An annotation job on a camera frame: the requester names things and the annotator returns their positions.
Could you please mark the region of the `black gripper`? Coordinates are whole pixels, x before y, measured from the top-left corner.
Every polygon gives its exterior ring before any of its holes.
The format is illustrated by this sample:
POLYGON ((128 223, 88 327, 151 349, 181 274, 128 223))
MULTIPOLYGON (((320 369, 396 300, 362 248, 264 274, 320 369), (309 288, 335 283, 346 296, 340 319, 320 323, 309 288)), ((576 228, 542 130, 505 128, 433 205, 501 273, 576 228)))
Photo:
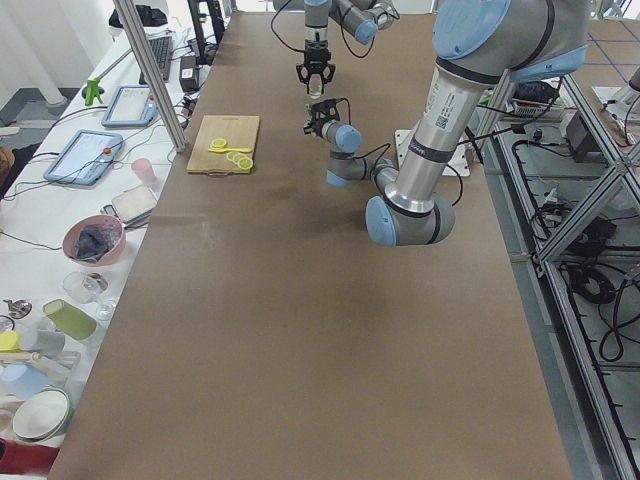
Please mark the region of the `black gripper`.
POLYGON ((324 93, 326 85, 332 82, 336 67, 330 60, 331 53, 327 41, 305 42, 304 62, 296 65, 296 73, 307 94, 310 93, 311 75, 320 75, 321 93, 324 93))
POLYGON ((315 105, 315 129, 310 123, 305 123, 303 133, 305 135, 321 135, 324 125, 330 121, 339 121, 337 104, 339 100, 336 98, 326 99, 313 103, 315 105))

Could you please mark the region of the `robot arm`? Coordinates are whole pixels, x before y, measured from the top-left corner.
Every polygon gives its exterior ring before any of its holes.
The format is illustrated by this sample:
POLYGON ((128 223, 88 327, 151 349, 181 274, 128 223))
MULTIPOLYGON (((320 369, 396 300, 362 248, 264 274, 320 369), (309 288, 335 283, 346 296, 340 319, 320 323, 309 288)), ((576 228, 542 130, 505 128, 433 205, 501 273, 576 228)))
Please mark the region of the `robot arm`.
POLYGON ((591 6, 587 1, 445 2, 435 20, 436 66, 425 112, 398 168, 386 160, 357 158, 359 131, 340 120, 334 100, 320 98, 335 71, 328 21, 367 44, 393 23, 395 8, 387 1, 307 1, 304 12, 304 61, 297 72, 314 100, 304 130, 332 146, 329 184, 375 183, 379 193, 366 206, 367 231, 374 243, 394 247, 448 236, 454 210, 434 189, 483 92, 503 73, 527 82, 577 70, 586 57, 591 6))
POLYGON ((299 81, 312 99, 320 98, 335 73, 329 50, 329 21, 340 27, 343 40, 351 35, 362 45, 372 47, 376 34, 390 28, 400 18, 391 1, 273 1, 276 11, 270 28, 276 38, 290 50, 301 53, 303 60, 296 65, 299 81), (284 11, 304 13, 304 47, 287 44, 276 33, 275 21, 284 11))

